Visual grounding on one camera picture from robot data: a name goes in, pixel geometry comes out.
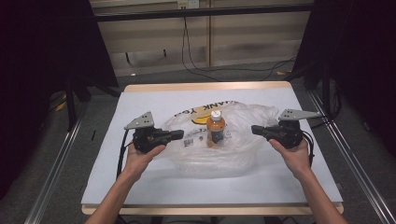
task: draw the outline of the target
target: human hand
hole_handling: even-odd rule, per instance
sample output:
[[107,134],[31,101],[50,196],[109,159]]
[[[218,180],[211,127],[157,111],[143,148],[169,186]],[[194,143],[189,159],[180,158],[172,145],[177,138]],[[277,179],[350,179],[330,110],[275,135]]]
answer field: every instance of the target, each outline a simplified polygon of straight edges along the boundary
[[160,145],[152,149],[148,153],[142,153],[134,148],[134,144],[128,146],[128,157],[126,159],[125,168],[122,171],[127,174],[133,181],[137,181],[152,159],[165,149],[164,145]]
[[275,139],[270,139],[269,143],[280,153],[294,177],[300,179],[307,172],[311,172],[308,159],[308,144],[305,139],[301,141],[299,146],[291,149],[285,149]]

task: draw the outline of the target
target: plastic bottle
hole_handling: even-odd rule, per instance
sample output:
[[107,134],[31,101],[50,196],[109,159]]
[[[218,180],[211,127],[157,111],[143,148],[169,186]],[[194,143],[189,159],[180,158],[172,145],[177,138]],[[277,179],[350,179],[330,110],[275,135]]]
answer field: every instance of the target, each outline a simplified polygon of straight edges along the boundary
[[224,138],[225,119],[221,116],[221,111],[214,110],[210,113],[210,118],[206,121],[207,146],[214,147]]

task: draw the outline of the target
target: white tabletop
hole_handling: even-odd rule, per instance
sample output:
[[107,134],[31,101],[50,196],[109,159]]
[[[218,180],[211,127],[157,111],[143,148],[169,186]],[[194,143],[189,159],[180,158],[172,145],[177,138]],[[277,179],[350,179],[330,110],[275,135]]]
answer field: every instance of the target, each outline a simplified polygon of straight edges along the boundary
[[[156,128],[176,113],[200,105],[237,101],[246,105],[270,105],[279,110],[301,109],[291,87],[240,90],[138,91],[124,92],[92,168],[81,203],[99,204],[115,181],[123,127],[134,118],[151,111]],[[301,128],[312,132],[306,120]],[[341,195],[315,140],[312,169],[331,201],[340,203]],[[306,199],[280,155],[263,141],[255,165],[244,174],[225,178],[195,178],[182,175],[168,159],[154,160],[133,186],[125,206],[274,206],[304,204]]]

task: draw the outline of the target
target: white table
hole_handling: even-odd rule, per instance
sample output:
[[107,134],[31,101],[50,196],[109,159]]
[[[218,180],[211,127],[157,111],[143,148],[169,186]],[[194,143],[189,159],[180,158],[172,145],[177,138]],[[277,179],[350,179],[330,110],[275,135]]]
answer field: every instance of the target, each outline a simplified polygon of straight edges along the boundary
[[[247,105],[273,105],[279,114],[286,108],[301,109],[291,85],[283,81],[128,86],[120,97],[92,168],[81,201],[83,213],[92,214],[114,183],[123,127],[132,119],[150,110],[157,128],[184,109],[227,100]],[[301,128],[312,135],[306,120],[301,120]],[[342,213],[341,195],[316,141],[315,145],[312,169]],[[238,177],[188,177],[181,175],[168,159],[154,160],[133,186],[120,213],[145,216],[312,214],[299,182],[267,142],[258,150],[256,165]]]

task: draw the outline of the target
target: human arm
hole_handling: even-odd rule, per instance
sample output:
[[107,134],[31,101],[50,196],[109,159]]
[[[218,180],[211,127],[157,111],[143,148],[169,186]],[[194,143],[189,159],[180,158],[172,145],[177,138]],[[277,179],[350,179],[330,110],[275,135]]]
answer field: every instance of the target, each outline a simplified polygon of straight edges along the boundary
[[157,146],[143,154],[134,148],[134,144],[130,144],[124,169],[86,223],[114,223],[132,185],[139,180],[152,159],[164,149],[165,146]]
[[330,201],[314,172],[311,170],[306,141],[303,140],[299,146],[292,149],[285,149],[275,139],[271,139],[269,142],[280,153],[294,177],[300,181],[315,221],[318,224],[347,223],[335,208],[332,201]]

